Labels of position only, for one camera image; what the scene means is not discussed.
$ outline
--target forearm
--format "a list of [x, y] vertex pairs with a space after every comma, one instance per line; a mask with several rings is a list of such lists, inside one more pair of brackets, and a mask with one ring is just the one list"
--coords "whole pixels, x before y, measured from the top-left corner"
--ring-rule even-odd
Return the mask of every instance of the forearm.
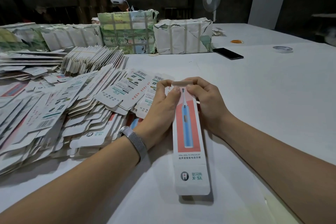
[[125, 136], [0, 214], [0, 223], [79, 223], [139, 161]]
[[336, 166], [297, 150], [230, 117], [221, 137], [301, 218], [304, 223], [334, 223]]

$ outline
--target smartphone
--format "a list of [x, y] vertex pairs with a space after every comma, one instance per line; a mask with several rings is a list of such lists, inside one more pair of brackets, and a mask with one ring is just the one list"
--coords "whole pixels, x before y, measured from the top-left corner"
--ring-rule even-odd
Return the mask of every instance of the smartphone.
[[230, 51], [225, 48], [218, 48], [218, 49], [213, 49], [214, 52], [217, 52], [218, 54], [230, 59], [230, 60], [235, 60], [235, 59], [243, 59], [244, 56], [241, 56], [233, 51]]

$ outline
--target blue electric toothbrush illustration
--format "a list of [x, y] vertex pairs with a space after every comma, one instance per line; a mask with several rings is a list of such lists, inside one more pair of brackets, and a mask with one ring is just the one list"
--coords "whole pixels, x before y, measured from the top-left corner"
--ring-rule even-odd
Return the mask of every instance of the blue electric toothbrush illustration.
[[193, 142], [193, 135], [191, 132], [189, 106], [187, 104], [186, 97], [184, 95], [184, 88], [182, 88], [182, 92], [183, 92], [182, 120], [183, 120], [184, 147], [193, 148], [194, 142]]

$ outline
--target toothbrush package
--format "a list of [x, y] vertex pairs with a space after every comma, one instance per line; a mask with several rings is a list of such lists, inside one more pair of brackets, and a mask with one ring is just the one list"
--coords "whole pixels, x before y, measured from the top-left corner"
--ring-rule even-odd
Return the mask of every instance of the toothbrush package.
[[181, 97], [173, 122], [173, 163], [178, 195], [208, 195], [210, 183], [205, 159], [196, 99], [186, 89], [192, 81], [172, 82], [179, 86]]

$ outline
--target left hand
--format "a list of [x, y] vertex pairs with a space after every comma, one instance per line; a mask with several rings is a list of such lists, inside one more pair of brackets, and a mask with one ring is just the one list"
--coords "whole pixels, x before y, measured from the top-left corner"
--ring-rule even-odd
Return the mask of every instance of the left hand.
[[180, 99], [180, 88], [173, 88], [166, 96], [165, 88], [171, 86], [172, 80], [157, 83], [153, 103], [145, 119], [134, 128], [143, 139], [147, 150], [160, 142], [175, 118], [176, 106]]

